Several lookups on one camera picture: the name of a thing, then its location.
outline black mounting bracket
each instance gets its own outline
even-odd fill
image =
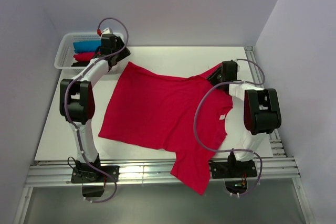
[[[246,173],[247,178],[258,176],[256,165],[253,160],[237,161],[233,152],[230,152],[227,162],[209,161],[209,164],[213,179],[242,178],[244,173]]]
[[[71,183],[72,184],[93,184],[93,183],[111,183],[117,182],[119,177],[119,166],[108,165],[101,166],[99,155],[97,159],[90,163],[94,167],[109,174],[113,180],[109,177],[103,176],[100,172],[96,171],[86,163],[79,161],[75,162],[76,167],[72,170]],[[86,198],[101,197],[105,191],[104,186],[85,185],[82,187],[82,195]]]

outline blue folded cloth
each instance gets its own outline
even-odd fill
[[[101,40],[74,42],[76,54],[80,54],[81,52],[94,52],[99,46],[101,46]]]

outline red t-shirt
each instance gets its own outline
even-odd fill
[[[128,63],[107,107],[100,137],[176,153],[171,174],[202,194],[209,182],[208,160],[214,153],[202,148],[193,133],[196,108],[212,87],[206,77],[213,69],[189,78],[161,76]],[[232,108],[221,90],[204,102],[197,121],[202,142],[218,149],[226,132],[221,115]]]

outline cable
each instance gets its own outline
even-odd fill
[[[261,68],[261,66],[256,64],[254,61],[251,61],[251,60],[248,60],[248,59],[237,59],[237,61],[246,61],[248,63],[253,64],[254,66],[256,66],[259,69],[261,75],[263,76],[263,80],[261,81],[261,83],[255,83],[255,82],[252,82],[252,81],[245,81],[245,83],[249,83],[249,84],[256,85],[256,86],[261,86],[265,83],[265,73],[264,73],[263,69]]]
[[[68,122],[69,122],[70,124],[72,124],[72,125],[74,126],[74,128],[75,128],[75,132],[76,132],[77,139],[78,139],[79,150],[81,151],[81,154],[82,154],[82,157],[83,157],[85,163],[87,163],[87,165],[88,165],[89,167],[91,167],[92,169],[94,169],[94,170],[100,172],[101,174],[103,174],[103,175],[109,177],[109,178],[113,181],[113,183],[114,183],[114,191],[113,191],[113,193],[112,193],[111,196],[109,196],[109,197],[106,198],[106,199],[102,199],[102,200],[90,200],[90,199],[85,198],[85,200],[87,200],[87,201],[89,201],[89,202],[91,202],[91,203],[102,203],[102,202],[106,202],[106,201],[110,200],[110,199],[116,194],[116,192],[117,192],[117,182],[115,181],[115,179],[114,179],[111,175],[109,175],[109,174],[107,174],[106,172],[104,172],[104,171],[102,171],[102,170],[100,170],[100,169],[94,167],[93,165],[91,165],[90,162],[88,161],[88,159],[86,158],[86,156],[85,156],[85,150],[84,150],[84,148],[83,148],[82,140],[81,140],[81,138],[80,138],[79,127],[77,126],[76,123],[73,122],[73,120],[71,119],[70,114],[69,114],[69,108],[68,108],[68,96],[69,96],[69,91],[70,91],[72,85],[75,84],[75,83],[76,83],[77,81],[79,81],[80,79],[82,79],[82,78],[83,78],[83,77],[84,77],[84,76],[85,76],[85,75],[86,75],[86,74],[87,74],[87,73],[88,73],[88,72],[89,72],[89,71],[90,71],[90,70],[91,70],[91,69],[92,69],[92,68],[93,68],[99,61],[104,60],[104,59],[109,58],[109,57],[113,57],[113,56],[119,54],[120,52],[122,52],[122,51],[126,48],[126,46],[127,46],[127,44],[128,44],[129,33],[128,33],[128,30],[127,30],[127,28],[126,28],[126,26],[125,26],[125,24],[124,24],[123,22],[121,22],[120,20],[118,20],[118,19],[116,19],[116,18],[112,18],[112,17],[104,18],[104,19],[99,23],[99,25],[98,25],[98,29],[100,29],[101,24],[102,24],[105,20],[107,20],[107,19],[111,19],[111,20],[115,20],[115,21],[119,22],[119,23],[122,25],[122,27],[125,29],[125,32],[126,32],[126,40],[125,40],[124,46],[123,46],[120,50],[118,50],[118,51],[116,51],[116,52],[114,52],[114,53],[112,53],[112,54],[105,55],[105,56],[99,58],[99,59],[95,62],[95,64],[91,64],[91,65],[89,65],[89,67],[88,67],[87,69],[85,69],[85,71],[84,71],[83,73],[81,73],[80,76],[78,76],[77,78],[73,79],[73,80],[69,83],[69,85],[67,86],[67,89],[66,89],[66,92],[65,92],[65,98],[64,98],[64,111],[65,111],[65,114],[66,114],[66,117],[67,117]]]
[[[74,170],[76,173],[78,173],[77,169],[73,168],[73,166],[70,165],[70,163],[69,163],[69,159],[71,159],[71,158],[72,158],[73,162],[76,163],[74,157],[68,157],[68,160],[67,160],[67,162],[68,162],[68,166],[70,166],[72,170]]]
[[[202,98],[201,101],[199,102],[199,105],[198,105],[198,107],[197,107],[197,109],[196,109],[195,116],[194,116],[194,135],[195,135],[195,138],[196,138],[197,142],[198,142],[203,148],[207,149],[208,151],[216,152],[216,153],[218,153],[218,152],[221,152],[221,153],[223,153],[223,152],[250,152],[250,153],[253,153],[254,155],[257,156],[257,158],[260,160],[260,172],[259,172],[259,175],[258,175],[258,177],[257,177],[256,182],[255,182],[254,185],[251,187],[251,189],[248,189],[248,190],[246,190],[244,193],[241,193],[241,194],[240,194],[240,195],[245,195],[245,194],[248,194],[249,192],[251,192],[252,190],[254,190],[254,189],[257,187],[257,185],[259,184],[259,182],[260,182],[261,173],[262,173],[262,171],[263,171],[263,160],[261,159],[260,155],[259,155],[258,153],[256,153],[256,152],[250,150],[250,149],[231,149],[231,150],[216,150],[216,149],[211,149],[211,148],[207,147],[206,145],[204,145],[204,144],[202,143],[202,141],[200,140],[200,137],[198,136],[197,128],[196,128],[196,126],[197,126],[197,117],[198,117],[198,113],[199,113],[199,111],[200,111],[200,109],[201,109],[201,107],[202,107],[202,105],[203,105],[205,99],[209,96],[209,94],[210,94],[212,91],[214,91],[214,90],[217,89],[218,87],[223,86],[223,85],[228,85],[228,84],[236,84],[236,85],[240,85],[240,84],[243,84],[243,83],[249,83],[249,84],[252,84],[252,85],[260,86],[260,85],[263,85],[263,84],[265,83],[265,74],[264,74],[263,70],[261,69],[261,67],[260,67],[258,64],[256,64],[256,63],[253,62],[253,61],[247,60],[247,59],[237,59],[237,60],[240,60],[240,61],[247,61],[247,62],[249,62],[249,63],[254,64],[254,65],[260,70],[261,75],[263,76],[263,80],[262,80],[262,82],[261,82],[261,83],[255,83],[255,82],[251,82],[251,81],[238,81],[238,82],[234,82],[234,81],[226,81],[226,82],[222,82],[222,83],[219,83],[219,84],[217,84],[217,85],[214,85],[214,86],[213,86],[213,87],[212,87],[212,88],[211,88],[211,89],[210,89],[210,90],[203,96],[203,98]]]

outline metal frame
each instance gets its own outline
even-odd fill
[[[252,47],[245,47],[247,59],[256,62]],[[254,81],[261,81],[258,69],[250,64],[251,73]],[[307,223],[314,223],[313,215],[309,208],[307,198],[300,184],[300,173],[293,157],[287,157],[278,131],[275,130],[270,134],[270,144],[273,151],[273,158],[263,158],[262,179],[293,178],[294,184],[298,188],[297,194],[300,200],[302,211],[305,212]],[[178,179],[170,174],[175,160],[142,160],[142,161],[102,161],[103,166],[118,165],[120,166],[118,184],[158,184],[158,183],[180,183]],[[66,161],[38,162],[37,165],[31,166],[27,175],[24,191],[19,203],[14,223],[23,223],[30,196],[35,187],[59,187],[59,186],[82,186],[88,184],[71,184],[71,168]]]

